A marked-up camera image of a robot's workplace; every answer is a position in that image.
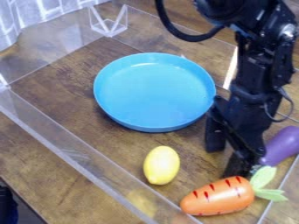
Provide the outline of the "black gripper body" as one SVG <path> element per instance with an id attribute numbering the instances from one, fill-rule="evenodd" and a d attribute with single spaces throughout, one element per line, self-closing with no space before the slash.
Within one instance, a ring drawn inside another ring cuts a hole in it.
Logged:
<path id="1" fill-rule="evenodd" d="M 274 61 L 264 54 L 244 54 L 239 57 L 238 76 L 230 85 L 230 98 L 214 100 L 212 119 L 226 130 L 235 151 L 247 155 L 267 153 L 263 133 L 271 123 L 280 123 L 275 115 L 282 99 L 288 97 L 283 86 L 290 82 L 292 68 L 278 77 Z"/>

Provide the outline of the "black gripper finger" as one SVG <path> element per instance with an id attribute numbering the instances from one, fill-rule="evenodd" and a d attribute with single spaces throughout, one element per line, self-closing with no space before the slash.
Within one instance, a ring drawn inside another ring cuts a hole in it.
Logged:
<path id="1" fill-rule="evenodd" d="M 252 149 L 240 148 L 234 150 L 228 159 L 223 177 L 248 177 L 256 170 L 259 155 Z"/>
<path id="2" fill-rule="evenodd" d="M 208 153 L 223 151 L 226 148 L 224 125 L 212 111 L 207 114 L 204 143 Z"/>

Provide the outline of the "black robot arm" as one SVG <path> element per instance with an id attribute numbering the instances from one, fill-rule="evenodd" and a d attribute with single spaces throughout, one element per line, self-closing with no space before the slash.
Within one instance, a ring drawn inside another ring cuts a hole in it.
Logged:
<path id="1" fill-rule="evenodd" d="M 214 98 L 206 122 L 206 150 L 234 152 L 224 177 L 246 177 L 267 154 L 263 133 L 275 119 L 283 86 L 295 73 L 295 14 L 283 0 L 194 0 L 199 13 L 215 25 L 235 30 L 238 74 L 230 98 Z"/>

